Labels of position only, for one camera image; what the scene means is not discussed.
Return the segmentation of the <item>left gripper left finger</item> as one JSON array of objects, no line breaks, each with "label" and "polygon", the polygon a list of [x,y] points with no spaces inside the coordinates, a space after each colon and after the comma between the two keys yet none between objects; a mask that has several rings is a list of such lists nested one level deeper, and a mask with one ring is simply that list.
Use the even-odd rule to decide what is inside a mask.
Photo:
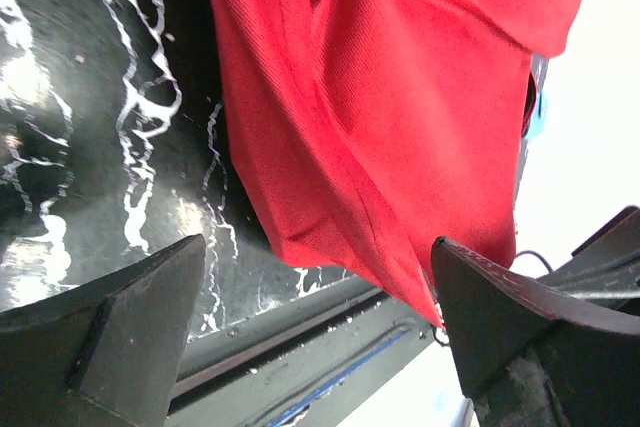
[{"label": "left gripper left finger", "polygon": [[205,271],[202,235],[1,314],[4,426],[161,426]]}]

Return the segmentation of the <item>blue card wallet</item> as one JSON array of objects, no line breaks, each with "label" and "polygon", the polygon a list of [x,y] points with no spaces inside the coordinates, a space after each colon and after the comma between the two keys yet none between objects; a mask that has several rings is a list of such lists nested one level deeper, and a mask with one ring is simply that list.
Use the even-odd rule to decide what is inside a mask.
[{"label": "blue card wallet", "polygon": [[548,99],[543,91],[536,93],[535,103],[530,109],[523,138],[527,141],[539,136],[545,127]]}]

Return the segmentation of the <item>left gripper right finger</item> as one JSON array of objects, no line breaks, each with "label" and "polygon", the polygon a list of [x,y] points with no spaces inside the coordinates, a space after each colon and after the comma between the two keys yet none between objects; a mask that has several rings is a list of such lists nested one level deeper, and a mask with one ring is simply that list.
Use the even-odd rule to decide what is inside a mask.
[{"label": "left gripper right finger", "polygon": [[508,271],[445,237],[432,248],[432,267],[466,396],[480,395],[534,346],[562,381],[638,391],[638,317]]}]

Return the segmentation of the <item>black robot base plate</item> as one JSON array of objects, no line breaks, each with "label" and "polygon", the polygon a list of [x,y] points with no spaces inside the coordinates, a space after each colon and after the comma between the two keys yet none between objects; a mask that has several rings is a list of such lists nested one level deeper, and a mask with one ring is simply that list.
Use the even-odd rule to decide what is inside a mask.
[{"label": "black robot base plate", "polygon": [[333,426],[433,342],[355,277],[187,344],[168,426]]}]

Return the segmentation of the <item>red student backpack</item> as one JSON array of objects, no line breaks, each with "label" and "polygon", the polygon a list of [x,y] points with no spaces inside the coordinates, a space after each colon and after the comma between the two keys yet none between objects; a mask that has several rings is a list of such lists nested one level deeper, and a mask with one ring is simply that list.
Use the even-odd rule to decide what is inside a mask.
[{"label": "red student backpack", "polygon": [[439,323],[431,248],[509,267],[534,55],[581,0],[211,0],[232,163],[274,254]]}]

